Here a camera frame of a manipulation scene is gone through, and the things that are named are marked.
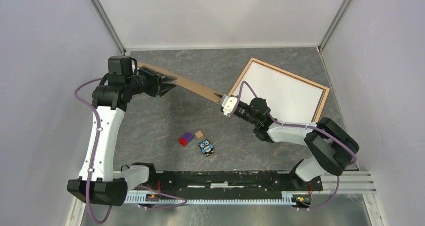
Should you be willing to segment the brown cardboard backing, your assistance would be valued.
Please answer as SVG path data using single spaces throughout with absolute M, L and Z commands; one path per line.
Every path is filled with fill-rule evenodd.
M 154 65 L 149 65 L 146 63 L 142 63 L 142 62 L 138 62 L 138 67 L 139 68 L 147 68 L 147 69 L 151 69 L 153 71 L 158 71 L 160 73 L 166 74 L 166 75 L 170 75 L 170 76 L 174 76 L 176 77 L 176 80 L 173 81 L 174 84 L 183 87 L 189 91 L 192 91 L 204 98 L 207 98 L 215 103 L 219 103 L 221 101 L 221 98 L 217 97 L 214 93 L 218 91 L 208 88 L 206 86 L 203 86 L 197 82 L 194 82 L 188 78 L 185 78 L 181 75 L 175 74 L 173 72 L 170 72 L 164 68 L 161 68 L 159 66 L 154 66 Z

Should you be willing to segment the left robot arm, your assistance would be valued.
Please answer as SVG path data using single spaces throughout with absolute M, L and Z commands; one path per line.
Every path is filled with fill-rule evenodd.
M 70 194 L 84 203 L 121 206 L 128 191 L 136 186 L 149 190 L 157 185 L 152 163 L 134 163 L 129 169 L 114 173 L 114 152 L 121 122 L 133 96 L 161 97 L 176 87 L 175 80 L 174 76 L 139 67 L 130 56 L 108 59 L 108 72 L 88 103 L 93 114 L 92 131 L 79 175 L 67 183 Z

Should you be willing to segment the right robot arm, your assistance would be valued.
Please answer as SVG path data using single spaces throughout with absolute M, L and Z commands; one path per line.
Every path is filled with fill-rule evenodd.
M 298 162 L 290 172 L 289 182 L 296 190 L 304 189 L 313 178 L 326 173 L 340 176 L 356 162 L 358 143 L 330 118 L 324 117 L 317 123 L 284 122 L 271 115 L 263 98 L 256 97 L 247 104 L 236 96 L 215 95 L 220 98 L 222 113 L 252 124 L 260 141 L 288 142 L 310 150 L 312 156 Z

